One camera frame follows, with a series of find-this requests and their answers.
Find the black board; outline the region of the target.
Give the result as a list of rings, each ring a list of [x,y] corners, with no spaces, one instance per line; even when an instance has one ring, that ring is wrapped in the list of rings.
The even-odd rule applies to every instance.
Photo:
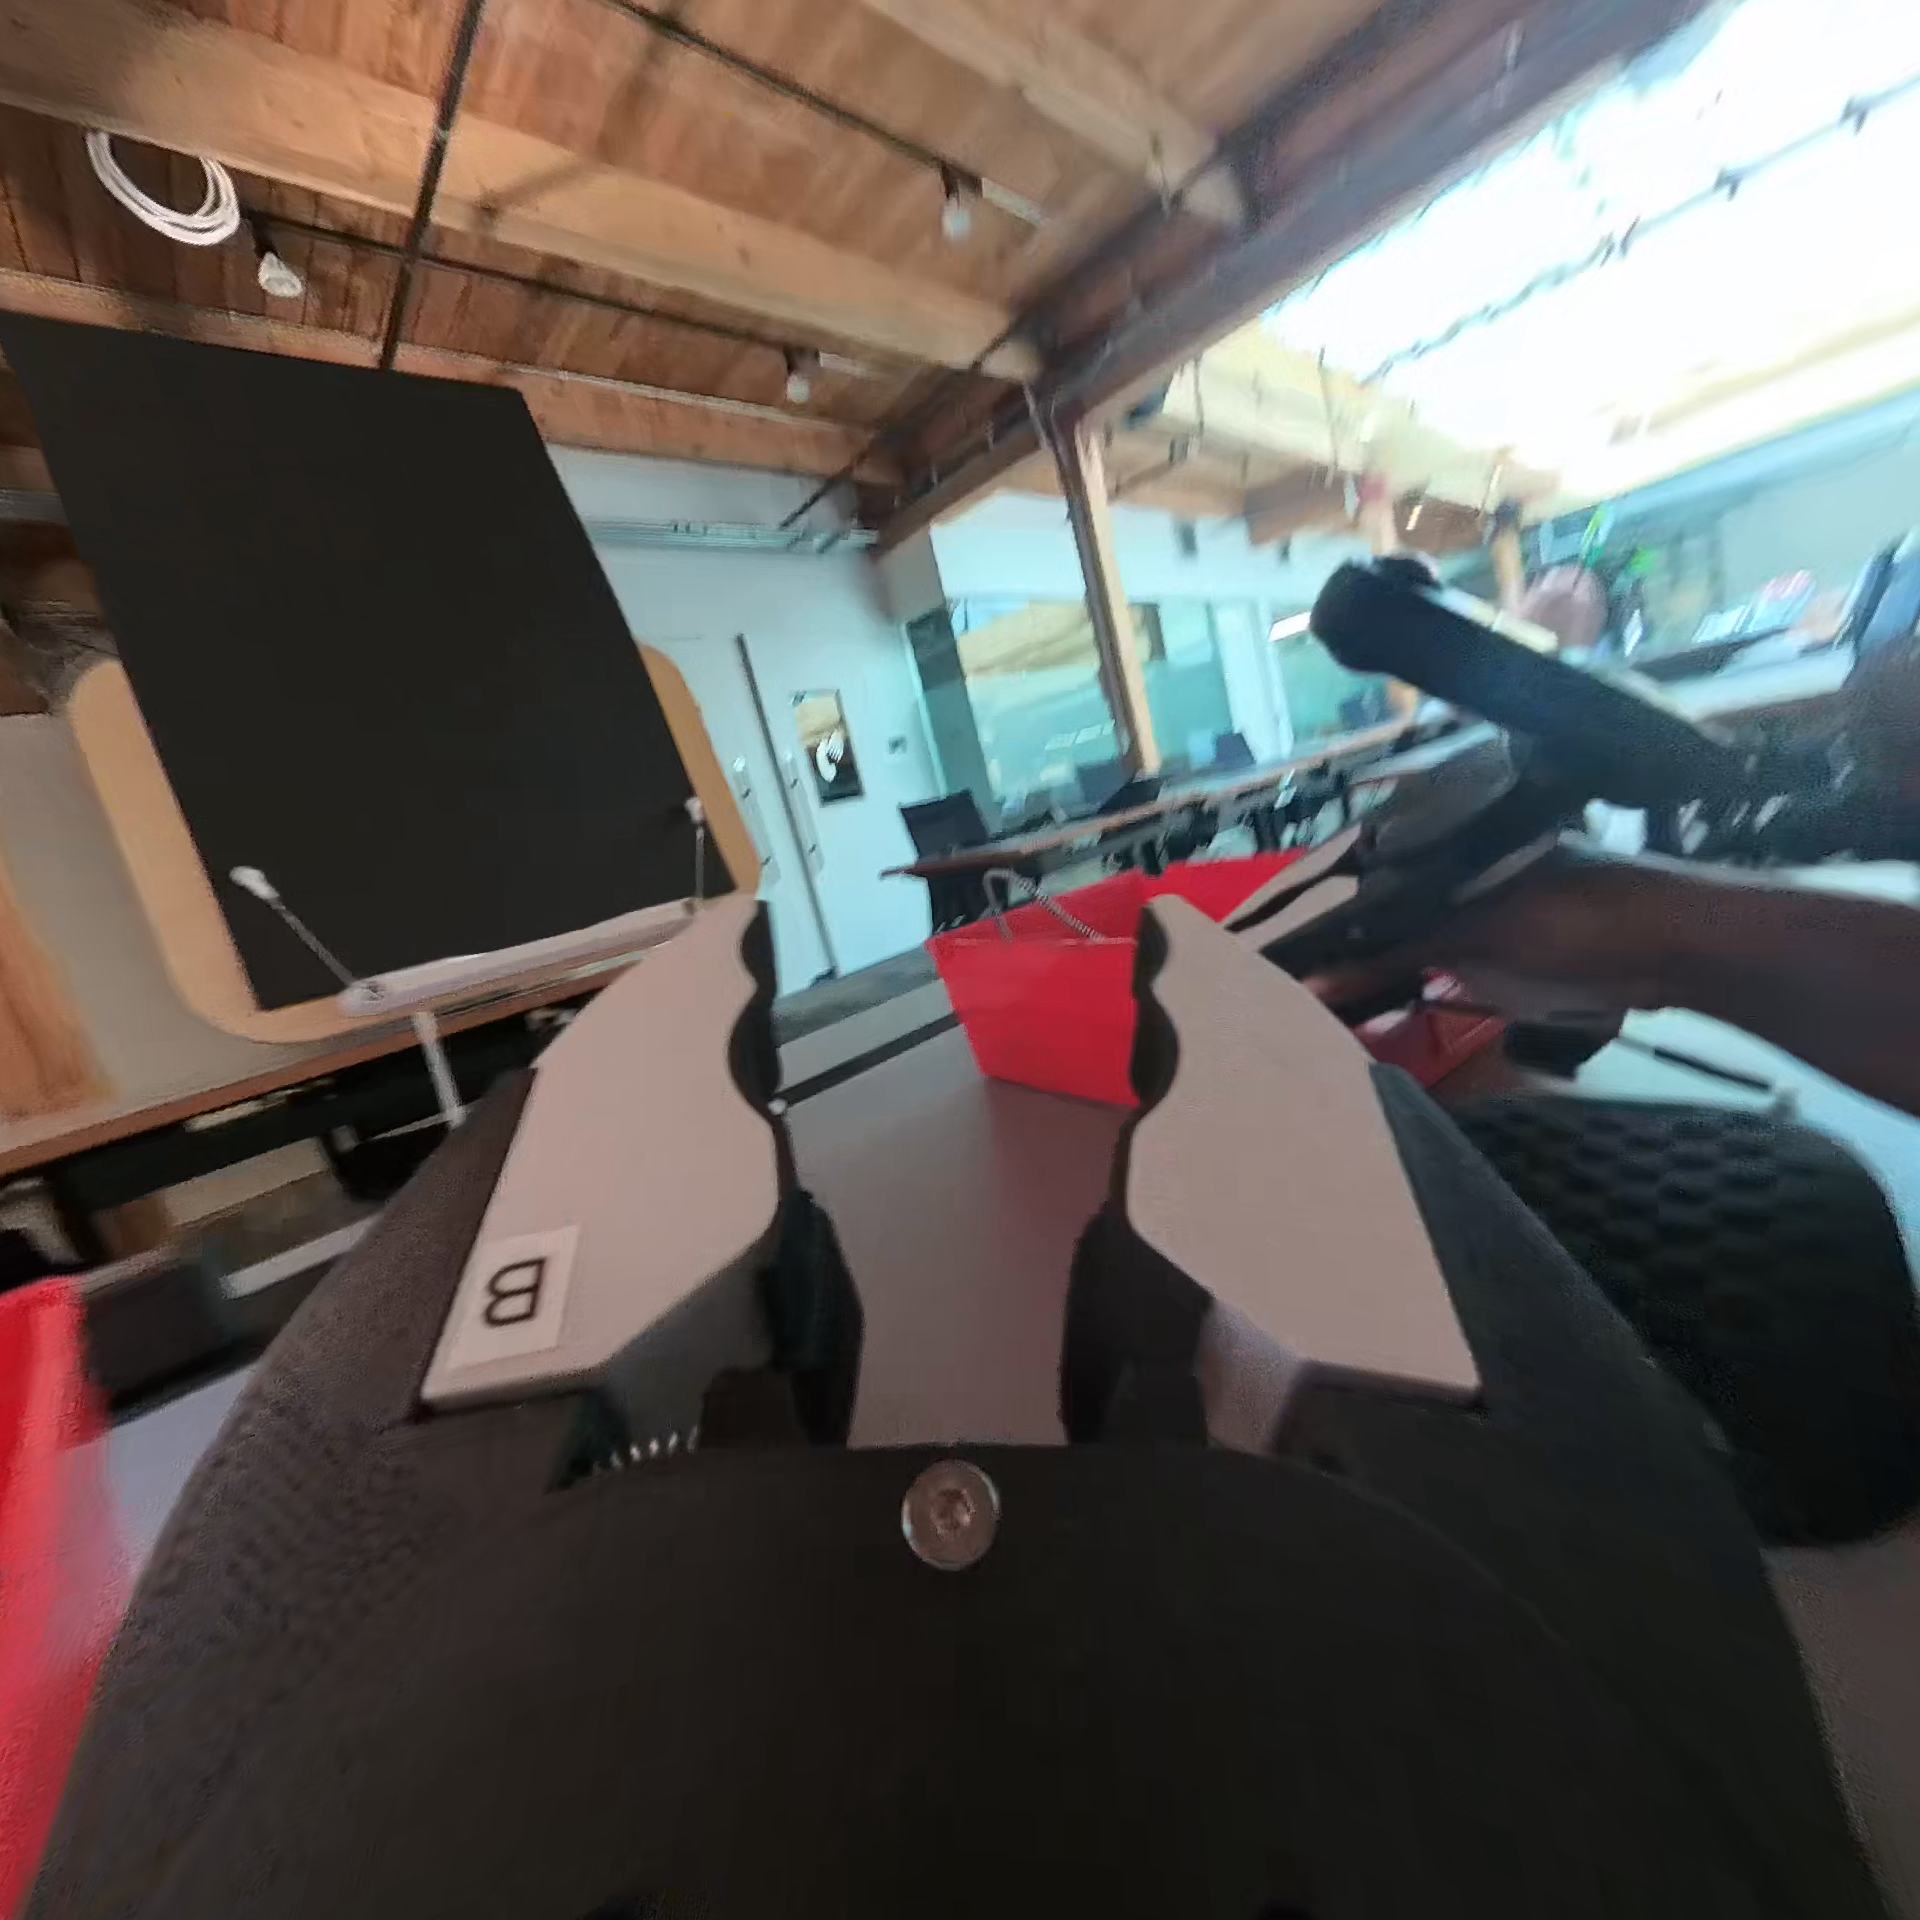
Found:
[[[691,776],[514,389],[4,316],[250,998],[691,897]]]

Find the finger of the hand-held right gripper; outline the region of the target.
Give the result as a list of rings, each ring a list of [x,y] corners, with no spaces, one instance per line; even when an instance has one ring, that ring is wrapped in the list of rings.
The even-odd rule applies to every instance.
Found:
[[[1346,910],[1363,881],[1363,825],[1303,849],[1229,914],[1229,934],[1261,954],[1282,954]]]

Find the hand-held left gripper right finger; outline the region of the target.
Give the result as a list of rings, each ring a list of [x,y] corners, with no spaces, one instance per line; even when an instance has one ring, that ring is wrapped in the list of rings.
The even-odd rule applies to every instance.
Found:
[[[1140,923],[1121,1217],[1205,1293],[1213,1444],[1277,1444],[1311,1385],[1474,1408],[1480,1367],[1373,1057],[1298,979],[1184,898]]]

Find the phone icon glass panel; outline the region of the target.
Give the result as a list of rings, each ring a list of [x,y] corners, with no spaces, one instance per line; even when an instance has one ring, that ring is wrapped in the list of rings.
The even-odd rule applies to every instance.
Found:
[[[837,689],[797,692],[789,701],[797,740],[804,753],[804,770],[818,806],[856,803],[864,797],[864,780],[853,750],[853,735],[843,695]]]

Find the black office chair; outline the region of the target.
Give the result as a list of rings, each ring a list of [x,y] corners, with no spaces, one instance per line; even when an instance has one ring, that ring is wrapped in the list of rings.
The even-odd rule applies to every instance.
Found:
[[[990,845],[990,829],[970,789],[900,806],[902,828],[919,865],[939,871],[919,874],[929,890],[929,930],[948,934],[977,923],[987,910],[987,881],[977,866],[948,866],[961,853]]]

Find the black mesh cushion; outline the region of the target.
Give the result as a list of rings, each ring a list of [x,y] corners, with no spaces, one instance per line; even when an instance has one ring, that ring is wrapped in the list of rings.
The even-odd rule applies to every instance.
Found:
[[[1771,1545],[1918,1514],[1918,1280],[1876,1175],[1775,1113],[1484,1096],[1452,1120],[1713,1421]]]

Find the long background desk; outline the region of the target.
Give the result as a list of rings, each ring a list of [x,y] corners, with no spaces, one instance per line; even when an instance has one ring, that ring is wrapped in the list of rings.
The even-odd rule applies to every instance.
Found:
[[[1448,731],[1460,730],[1465,718],[1452,708],[1429,706],[1414,718],[1398,718],[1376,730],[1344,731],[1328,740],[1311,742],[1305,753],[1281,760],[1261,760],[1238,773],[1205,773],[1173,780],[1156,797],[1118,806],[1109,812],[1086,812],[1083,819],[1063,819],[1047,829],[998,836],[981,846],[955,853],[913,856],[902,865],[886,866],[886,881],[922,881],[952,875],[987,875],[996,866],[1019,866],[1052,853],[1082,853],[1098,842],[1140,838],[1167,820],[1183,820],[1187,812],[1226,816],[1245,806],[1261,806],[1282,796],[1292,783],[1344,770],[1353,763],[1376,763],[1378,757],[1428,745]]]

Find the wooden book stand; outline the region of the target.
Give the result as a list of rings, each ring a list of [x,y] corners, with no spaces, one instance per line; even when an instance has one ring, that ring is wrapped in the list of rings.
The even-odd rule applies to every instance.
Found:
[[[565,998],[582,986],[603,986],[644,952],[660,947],[696,926],[719,926],[742,936],[739,959],[746,979],[759,986],[755,1016],[771,1021],[772,1015],[779,956],[763,902],[752,894],[725,898],[706,894],[712,865],[746,875],[752,836],[680,666],[644,639],[638,639],[638,653],[691,786],[683,800],[691,825],[691,890],[686,897],[563,934],[435,956],[373,977],[350,970],[332,947],[312,941],[309,954],[321,959],[330,993],[276,1011],[256,1002],[227,910],[216,897],[216,879],[193,842],[123,666],[86,669],[67,718],[183,1002],[207,1025],[249,1042],[317,1042],[337,1048],[341,1064],[415,1048],[441,1117],[459,1127],[468,1103],[445,1048],[455,1016],[494,1021],[521,990],[546,1002],[552,993]]]

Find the black vertical pole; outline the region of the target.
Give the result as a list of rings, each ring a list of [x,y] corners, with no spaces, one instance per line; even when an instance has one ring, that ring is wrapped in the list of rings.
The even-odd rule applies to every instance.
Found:
[[[488,16],[488,3],[462,3],[459,23],[451,38],[441,90],[435,95],[435,111],[428,127],[419,195],[412,201],[412,215],[406,222],[405,242],[394,260],[394,284],[383,314],[383,332],[376,358],[379,371],[392,371],[399,365],[399,348],[405,342],[405,332],[410,323],[419,270],[425,264],[428,239],[435,225],[445,160],[451,152],[452,130],[459,127],[459,111],[464,107],[468,75],[472,66],[472,52],[482,38],[485,16]]]

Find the wood-edged desk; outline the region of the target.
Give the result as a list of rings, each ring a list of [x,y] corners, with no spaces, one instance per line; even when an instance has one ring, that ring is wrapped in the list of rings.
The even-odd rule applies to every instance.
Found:
[[[635,964],[638,956],[638,952],[627,952],[559,970],[511,973],[468,998],[441,998],[435,1002],[438,1035],[451,1042],[455,1035],[599,990],[612,973]],[[93,1152],[96,1146],[180,1124],[196,1124],[207,1113],[270,1101],[286,1090],[332,1080],[363,1064],[394,1055],[406,1057],[419,1048],[422,1042],[410,1016],[399,1015],[394,1021],[360,1024],[325,1041],[265,1045],[270,1061],[256,1064],[236,1077],[183,1084],[141,1099],[121,1091],[89,1106],[8,1117],[4,1120],[4,1182],[36,1179],[44,1166]]]

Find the large red bin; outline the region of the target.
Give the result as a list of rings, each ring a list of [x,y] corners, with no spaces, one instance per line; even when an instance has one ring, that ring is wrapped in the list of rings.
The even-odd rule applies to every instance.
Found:
[[[37,1280],[4,1293],[7,1916],[27,1907],[123,1603],[83,1292]]]

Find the small red bin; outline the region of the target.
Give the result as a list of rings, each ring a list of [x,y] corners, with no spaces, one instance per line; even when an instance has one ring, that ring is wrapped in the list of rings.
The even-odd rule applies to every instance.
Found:
[[[1135,934],[1156,898],[1220,923],[1303,846],[1196,859],[1163,875],[1121,871],[975,926],[935,934],[929,954],[984,1077],[1134,1106]]]

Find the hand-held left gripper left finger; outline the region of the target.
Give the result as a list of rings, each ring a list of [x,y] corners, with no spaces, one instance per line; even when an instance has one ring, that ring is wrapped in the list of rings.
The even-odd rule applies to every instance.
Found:
[[[430,1413],[595,1393],[697,1417],[771,1359],[761,1270],[789,1195],[772,930],[732,894],[554,1041],[422,1378]]]

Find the person's right hand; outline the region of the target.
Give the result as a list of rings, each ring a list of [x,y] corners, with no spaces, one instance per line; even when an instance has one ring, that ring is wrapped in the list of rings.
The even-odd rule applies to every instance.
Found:
[[[1794,902],[1775,888],[1558,849],[1376,956],[1311,970],[1308,989],[1356,1008],[1448,973],[1507,1008],[1719,1015],[1778,967],[1791,926]]]

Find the person's right forearm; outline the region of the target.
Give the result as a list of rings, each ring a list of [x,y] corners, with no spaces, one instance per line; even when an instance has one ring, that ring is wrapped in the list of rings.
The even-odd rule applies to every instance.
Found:
[[[1754,875],[1698,888],[1687,1008],[1918,1116],[1918,907]]]

